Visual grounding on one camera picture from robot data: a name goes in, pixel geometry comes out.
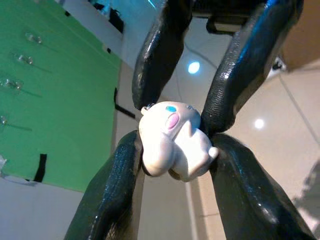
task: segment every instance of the brown wall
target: brown wall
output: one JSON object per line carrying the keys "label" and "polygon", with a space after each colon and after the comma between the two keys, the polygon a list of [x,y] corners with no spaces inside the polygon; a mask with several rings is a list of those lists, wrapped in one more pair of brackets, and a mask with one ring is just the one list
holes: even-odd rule
{"label": "brown wall", "polygon": [[320,58],[320,0],[304,0],[301,18],[290,31],[282,54],[289,70]]}

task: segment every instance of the black curved bar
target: black curved bar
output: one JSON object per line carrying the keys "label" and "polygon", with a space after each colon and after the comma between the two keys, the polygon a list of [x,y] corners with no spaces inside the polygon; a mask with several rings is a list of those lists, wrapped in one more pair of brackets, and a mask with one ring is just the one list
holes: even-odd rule
{"label": "black curved bar", "polygon": [[235,33],[213,78],[201,115],[208,135],[224,132],[266,79],[281,44],[303,9],[303,0],[268,0]]}
{"label": "black curved bar", "polygon": [[124,136],[89,183],[65,240],[137,239],[144,173],[137,131]]}
{"label": "black curved bar", "polygon": [[284,190],[234,138],[212,138],[219,157],[210,168],[228,240],[315,240]]}
{"label": "black curved bar", "polygon": [[171,78],[184,50],[192,5],[192,0],[168,0],[149,31],[132,80],[132,99],[137,109],[156,103]]}

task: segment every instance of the blue eye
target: blue eye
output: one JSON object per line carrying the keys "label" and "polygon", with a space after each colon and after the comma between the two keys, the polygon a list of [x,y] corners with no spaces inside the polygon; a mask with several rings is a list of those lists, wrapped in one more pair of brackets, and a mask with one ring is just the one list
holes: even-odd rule
{"label": "blue eye", "polygon": [[174,113],[174,112],[177,111],[177,109],[176,109],[174,106],[167,106],[167,107],[165,108],[165,110],[167,110],[167,111],[169,111],[169,112],[172,112],[172,113]]}

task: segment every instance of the green board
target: green board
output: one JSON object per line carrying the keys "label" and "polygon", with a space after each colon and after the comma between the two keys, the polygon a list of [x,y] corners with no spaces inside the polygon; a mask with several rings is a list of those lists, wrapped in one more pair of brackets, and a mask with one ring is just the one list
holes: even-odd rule
{"label": "green board", "polygon": [[42,182],[83,192],[110,155],[121,61],[53,0],[4,0],[0,9],[0,82],[23,83],[19,92],[0,86],[2,172],[33,180],[47,154]]}

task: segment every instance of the small toy figure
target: small toy figure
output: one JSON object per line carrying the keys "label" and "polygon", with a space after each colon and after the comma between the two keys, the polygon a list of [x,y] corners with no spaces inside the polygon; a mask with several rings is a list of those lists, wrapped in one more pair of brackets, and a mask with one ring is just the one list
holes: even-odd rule
{"label": "small toy figure", "polygon": [[144,107],[139,123],[144,169],[151,176],[170,175],[188,182],[203,175],[218,155],[198,128],[201,117],[192,106],[164,101]]}

